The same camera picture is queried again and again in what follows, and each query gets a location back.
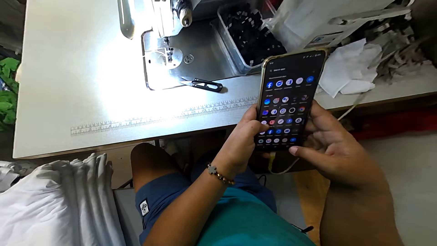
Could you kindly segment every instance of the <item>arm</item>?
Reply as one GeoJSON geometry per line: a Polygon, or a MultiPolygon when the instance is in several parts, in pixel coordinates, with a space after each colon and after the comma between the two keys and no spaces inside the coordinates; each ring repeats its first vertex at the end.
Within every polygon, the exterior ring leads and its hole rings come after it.
{"type": "MultiPolygon", "coordinates": [[[[255,148],[253,137],[268,126],[256,121],[251,107],[235,127],[215,157],[212,165],[227,179],[246,170],[255,148]]],[[[197,180],[160,215],[147,236],[144,246],[194,245],[212,209],[222,197],[227,185],[204,171],[197,180]]]]}
{"type": "Polygon", "coordinates": [[[382,170],[342,125],[315,101],[306,147],[290,152],[331,180],[320,225],[323,246],[402,246],[393,199],[382,170]]]}

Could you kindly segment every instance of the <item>electrical cord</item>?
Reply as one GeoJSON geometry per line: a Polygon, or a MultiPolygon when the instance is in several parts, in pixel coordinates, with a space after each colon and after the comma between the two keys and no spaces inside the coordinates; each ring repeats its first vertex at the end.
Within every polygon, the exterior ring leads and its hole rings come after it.
{"type": "Polygon", "coordinates": [[[264,186],[266,186],[267,176],[266,176],[265,174],[261,175],[261,176],[258,178],[258,181],[259,181],[262,177],[264,177],[264,186]]]}
{"type": "MultiPolygon", "coordinates": [[[[362,93],[360,93],[360,95],[357,97],[357,99],[355,100],[355,102],[354,102],[354,104],[352,105],[352,107],[350,108],[350,109],[348,109],[342,116],[340,116],[337,120],[338,121],[340,121],[340,120],[342,120],[348,113],[350,113],[358,104],[360,104],[360,102],[364,99],[364,97],[365,97],[365,95],[366,95],[366,93],[365,92],[362,92],[362,93]]],[[[276,157],[276,152],[270,152],[270,158],[269,158],[269,166],[268,166],[268,169],[269,169],[269,172],[271,173],[271,174],[276,174],[276,175],[280,175],[280,174],[284,174],[284,173],[286,173],[286,172],[288,172],[299,160],[300,160],[300,158],[298,157],[298,158],[296,158],[291,164],[290,164],[290,166],[289,167],[287,167],[287,169],[285,169],[284,171],[282,171],[282,172],[273,172],[272,171],[272,167],[273,167],[273,161],[274,161],[274,159],[275,159],[275,157],[276,157]]]]}

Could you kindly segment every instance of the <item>teal shirt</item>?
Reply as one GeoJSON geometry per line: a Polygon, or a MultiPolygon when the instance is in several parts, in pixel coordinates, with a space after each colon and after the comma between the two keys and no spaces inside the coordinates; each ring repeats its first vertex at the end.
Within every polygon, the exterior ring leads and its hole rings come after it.
{"type": "Polygon", "coordinates": [[[254,195],[226,189],[209,216],[198,246],[314,246],[299,229],[254,195]]]}

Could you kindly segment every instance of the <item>lap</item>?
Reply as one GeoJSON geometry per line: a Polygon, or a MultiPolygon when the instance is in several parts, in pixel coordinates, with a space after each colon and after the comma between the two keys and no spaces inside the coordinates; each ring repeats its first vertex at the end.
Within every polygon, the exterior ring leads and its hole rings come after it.
{"type": "MultiPolygon", "coordinates": [[[[140,235],[142,243],[164,209],[199,177],[207,163],[212,162],[218,150],[203,155],[194,165],[191,179],[188,179],[173,167],[175,161],[164,150],[150,144],[141,145],[137,145],[132,150],[131,164],[136,192],[135,204],[142,216],[144,229],[140,235]]],[[[244,173],[235,177],[235,182],[232,187],[253,194],[276,212],[273,193],[258,182],[249,167],[244,173]]]]}

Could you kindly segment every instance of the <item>fingernail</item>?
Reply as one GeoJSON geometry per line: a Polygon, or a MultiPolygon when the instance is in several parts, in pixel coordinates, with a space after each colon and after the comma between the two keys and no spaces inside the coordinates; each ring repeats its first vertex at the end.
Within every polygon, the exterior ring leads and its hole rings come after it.
{"type": "Polygon", "coordinates": [[[296,155],[296,151],[298,150],[298,148],[296,146],[291,146],[288,151],[290,151],[290,153],[292,155],[296,155]]]}

